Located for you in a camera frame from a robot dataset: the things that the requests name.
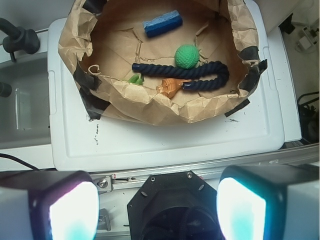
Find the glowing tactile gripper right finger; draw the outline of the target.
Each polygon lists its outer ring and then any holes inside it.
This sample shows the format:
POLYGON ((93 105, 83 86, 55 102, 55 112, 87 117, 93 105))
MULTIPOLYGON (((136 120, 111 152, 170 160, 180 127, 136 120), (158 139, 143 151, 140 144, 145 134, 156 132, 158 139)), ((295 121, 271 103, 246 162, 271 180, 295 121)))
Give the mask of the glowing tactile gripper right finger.
POLYGON ((230 165, 219 180, 216 208, 227 240, 318 240, 320 168, 230 165))

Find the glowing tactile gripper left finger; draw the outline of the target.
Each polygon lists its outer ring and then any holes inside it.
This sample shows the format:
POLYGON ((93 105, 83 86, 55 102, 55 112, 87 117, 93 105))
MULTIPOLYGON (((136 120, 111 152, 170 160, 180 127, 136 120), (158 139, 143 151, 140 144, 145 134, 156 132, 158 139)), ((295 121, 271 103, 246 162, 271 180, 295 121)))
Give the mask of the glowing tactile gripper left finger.
POLYGON ((0 173, 2 240, 93 240, 99 207, 97 186, 85 171, 0 173))

